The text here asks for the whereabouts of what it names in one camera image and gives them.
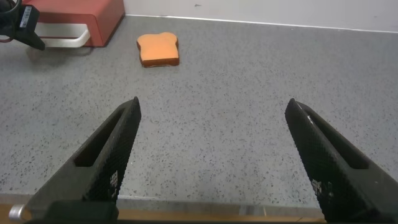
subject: gray countertop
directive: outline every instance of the gray countertop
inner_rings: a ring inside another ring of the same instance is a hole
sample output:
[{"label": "gray countertop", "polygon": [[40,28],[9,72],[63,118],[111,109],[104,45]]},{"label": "gray countertop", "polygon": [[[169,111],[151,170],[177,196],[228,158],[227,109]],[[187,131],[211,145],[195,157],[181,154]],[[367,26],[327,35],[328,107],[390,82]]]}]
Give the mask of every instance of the gray countertop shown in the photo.
[{"label": "gray countertop", "polygon": [[[136,39],[178,36],[177,67]],[[284,110],[311,106],[398,180],[398,35],[126,17],[105,48],[0,45],[0,194],[34,194],[124,101],[142,121],[121,198],[318,208]]]}]

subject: wooden edge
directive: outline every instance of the wooden edge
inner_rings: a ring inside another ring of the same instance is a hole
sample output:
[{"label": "wooden edge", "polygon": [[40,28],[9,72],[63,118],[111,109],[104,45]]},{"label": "wooden edge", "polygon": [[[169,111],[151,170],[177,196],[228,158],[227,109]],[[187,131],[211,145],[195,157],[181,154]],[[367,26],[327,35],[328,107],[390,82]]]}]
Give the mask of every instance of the wooden edge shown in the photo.
[{"label": "wooden edge", "polygon": [[[8,213],[12,205],[0,204],[0,223],[17,224],[8,219]],[[28,211],[23,214],[24,219],[30,220],[31,215]],[[194,214],[183,212],[158,212],[119,209],[120,220],[164,220],[164,221],[249,221],[249,222],[323,222],[322,218],[302,218],[302,217],[277,217],[277,216],[252,216],[252,215],[210,215]]]}]

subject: granite surface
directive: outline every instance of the granite surface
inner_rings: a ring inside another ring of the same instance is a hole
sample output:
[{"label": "granite surface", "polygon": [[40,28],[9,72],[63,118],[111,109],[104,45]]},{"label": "granite surface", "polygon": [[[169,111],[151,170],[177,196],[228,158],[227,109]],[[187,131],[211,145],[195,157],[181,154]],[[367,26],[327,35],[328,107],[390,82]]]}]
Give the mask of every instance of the granite surface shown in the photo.
[{"label": "granite surface", "polygon": [[[136,39],[173,32],[177,67]],[[0,45],[0,194],[34,194],[121,103],[142,121],[121,196],[318,208],[289,133],[311,106],[398,180],[398,35],[126,17],[105,48]]]}]

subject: white wall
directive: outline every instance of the white wall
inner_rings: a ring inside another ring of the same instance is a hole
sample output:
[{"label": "white wall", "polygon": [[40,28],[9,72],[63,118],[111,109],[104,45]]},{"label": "white wall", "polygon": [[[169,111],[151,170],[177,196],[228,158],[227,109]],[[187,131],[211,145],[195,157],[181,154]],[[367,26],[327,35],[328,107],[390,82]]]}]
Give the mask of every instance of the white wall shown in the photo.
[{"label": "white wall", "polygon": [[124,4],[130,15],[398,32],[398,0],[124,0]]}]

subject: toy bread slice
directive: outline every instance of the toy bread slice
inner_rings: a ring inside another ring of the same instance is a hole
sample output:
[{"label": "toy bread slice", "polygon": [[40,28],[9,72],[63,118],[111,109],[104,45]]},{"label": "toy bread slice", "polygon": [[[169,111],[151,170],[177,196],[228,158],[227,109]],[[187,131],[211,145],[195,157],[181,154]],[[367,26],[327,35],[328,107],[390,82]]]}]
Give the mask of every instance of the toy bread slice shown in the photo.
[{"label": "toy bread slice", "polygon": [[139,60],[144,67],[176,66],[180,63],[178,39],[172,33],[142,35],[137,39],[137,46],[140,51]]}]

